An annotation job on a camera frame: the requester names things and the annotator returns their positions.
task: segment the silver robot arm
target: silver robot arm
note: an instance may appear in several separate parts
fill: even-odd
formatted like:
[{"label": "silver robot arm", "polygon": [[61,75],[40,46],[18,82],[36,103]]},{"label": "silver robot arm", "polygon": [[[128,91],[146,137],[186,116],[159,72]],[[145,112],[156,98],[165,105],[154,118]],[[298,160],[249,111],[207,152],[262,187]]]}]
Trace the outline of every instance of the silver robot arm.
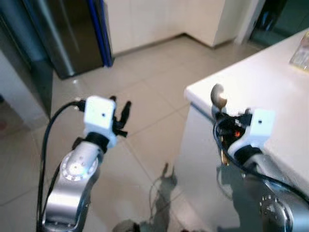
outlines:
[{"label": "silver robot arm", "polygon": [[78,139],[61,162],[58,180],[47,198],[43,213],[44,232],[81,232],[84,228],[90,192],[99,176],[99,166],[108,148],[117,144],[117,135],[126,136],[124,127],[131,102],[117,121],[115,98],[91,96],[84,112],[85,139]]},{"label": "silver robot arm", "polygon": [[215,85],[211,100],[220,109],[215,115],[214,137],[224,151],[222,160],[229,160],[244,170],[263,174],[283,184],[253,174],[243,174],[245,188],[259,205],[263,232],[309,232],[308,197],[300,192],[281,171],[270,155],[263,153],[272,132],[275,114],[261,109],[246,110],[229,116],[221,109],[227,100],[220,97],[223,87]]}]

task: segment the tile floor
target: tile floor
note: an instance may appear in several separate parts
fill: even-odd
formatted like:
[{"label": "tile floor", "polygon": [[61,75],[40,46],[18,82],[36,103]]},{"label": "tile floor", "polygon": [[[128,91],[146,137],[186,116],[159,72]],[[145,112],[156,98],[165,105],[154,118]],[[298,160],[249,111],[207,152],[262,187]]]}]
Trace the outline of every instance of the tile floor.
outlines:
[{"label": "tile floor", "polygon": [[[126,126],[129,137],[105,156],[84,231],[110,232],[127,219],[141,223],[143,231],[207,231],[172,171],[189,110],[183,91],[256,52],[249,45],[233,44],[213,50],[180,37],[118,57],[112,69],[100,68],[64,81],[54,76],[52,112],[74,97],[93,94],[116,95],[119,108],[127,100],[133,102]],[[44,129],[22,129],[0,139],[1,231],[34,231]],[[47,180],[82,132],[83,115],[73,109],[55,123]]]}]

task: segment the stainless steel refrigerator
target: stainless steel refrigerator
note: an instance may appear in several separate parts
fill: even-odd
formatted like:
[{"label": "stainless steel refrigerator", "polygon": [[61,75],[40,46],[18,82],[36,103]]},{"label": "stainless steel refrigerator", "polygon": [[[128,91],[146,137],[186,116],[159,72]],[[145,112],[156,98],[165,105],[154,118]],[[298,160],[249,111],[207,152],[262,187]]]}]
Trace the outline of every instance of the stainless steel refrigerator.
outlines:
[{"label": "stainless steel refrigerator", "polygon": [[62,79],[103,66],[86,0],[23,0]]}]

